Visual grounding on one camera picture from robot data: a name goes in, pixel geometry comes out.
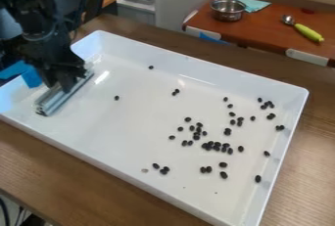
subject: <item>yellow handle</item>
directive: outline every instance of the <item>yellow handle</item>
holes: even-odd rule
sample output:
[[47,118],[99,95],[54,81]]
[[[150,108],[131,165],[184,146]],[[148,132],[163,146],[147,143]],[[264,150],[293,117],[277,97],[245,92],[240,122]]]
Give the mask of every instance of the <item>yellow handle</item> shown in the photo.
[[294,27],[297,28],[305,37],[313,40],[315,42],[324,41],[322,35],[316,33],[314,30],[311,30],[309,27],[303,26],[302,24],[294,24]]

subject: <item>white plastic tray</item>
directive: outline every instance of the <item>white plastic tray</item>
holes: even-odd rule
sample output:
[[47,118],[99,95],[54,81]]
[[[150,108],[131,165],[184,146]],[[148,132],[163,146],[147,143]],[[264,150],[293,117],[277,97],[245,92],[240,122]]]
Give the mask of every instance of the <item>white plastic tray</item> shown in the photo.
[[[214,225],[260,223],[306,89],[103,31],[72,49],[92,63],[95,75],[60,110],[51,117],[35,114],[33,101],[46,87],[27,89],[18,77],[0,88],[0,117]],[[175,88],[180,93],[173,97]],[[261,110],[258,97],[272,101],[275,109]],[[242,127],[229,125],[229,112],[245,117]],[[276,118],[267,120],[268,113]],[[257,120],[252,122],[251,115]],[[191,139],[186,116],[202,122],[209,133],[192,147],[180,145]],[[278,124],[286,129],[276,132]],[[178,126],[184,131],[177,132]],[[231,136],[223,135],[225,127],[232,128]],[[202,143],[211,140],[229,143],[234,154],[203,150]],[[238,153],[238,146],[245,152]],[[218,167],[221,161],[229,164],[226,169]],[[154,170],[154,162],[168,166],[168,175]],[[200,167],[208,165],[213,172],[201,174]],[[223,170],[226,180],[219,176]],[[257,174],[263,178],[259,184]]]

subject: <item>yellow-handled spoon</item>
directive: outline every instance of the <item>yellow-handled spoon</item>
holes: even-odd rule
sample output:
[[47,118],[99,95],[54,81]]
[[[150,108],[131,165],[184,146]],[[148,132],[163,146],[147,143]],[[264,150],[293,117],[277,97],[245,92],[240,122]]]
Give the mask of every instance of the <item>yellow-handled spoon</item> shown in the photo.
[[281,17],[281,20],[285,24],[294,26],[305,37],[307,37],[308,39],[310,39],[310,40],[312,40],[314,42],[322,42],[322,41],[324,41],[322,35],[320,35],[319,33],[315,32],[314,30],[311,30],[309,27],[306,27],[306,26],[303,26],[302,24],[296,23],[292,16],[283,15]]

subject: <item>table surface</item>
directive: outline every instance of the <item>table surface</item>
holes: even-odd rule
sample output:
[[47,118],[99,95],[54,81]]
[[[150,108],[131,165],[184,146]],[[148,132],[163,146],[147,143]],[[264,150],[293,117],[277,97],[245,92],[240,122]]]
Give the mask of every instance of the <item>table surface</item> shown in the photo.
[[[96,29],[309,89],[262,225],[335,224],[332,68],[221,46],[107,15],[82,26],[78,39]],[[0,191],[60,225],[208,225],[1,121]]]
[[[235,23],[219,22],[211,16],[209,0],[184,25],[221,34],[221,39],[258,49],[285,54],[289,48],[328,59],[335,59],[335,13],[306,14],[301,8],[271,4],[255,12],[245,13]],[[324,42],[308,40],[293,26],[281,22],[282,15],[292,15],[297,23],[320,33]]]

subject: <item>stainless steel bowl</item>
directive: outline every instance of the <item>stainless steel bowl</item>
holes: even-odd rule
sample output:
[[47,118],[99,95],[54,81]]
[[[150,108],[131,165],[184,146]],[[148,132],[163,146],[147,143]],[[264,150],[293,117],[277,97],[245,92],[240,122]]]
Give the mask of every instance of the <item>stainless steel bowl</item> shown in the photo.
[[212,15],[222,22],[236,22],[242,18],[246,5],[237,0],[214,0],[211,4]]

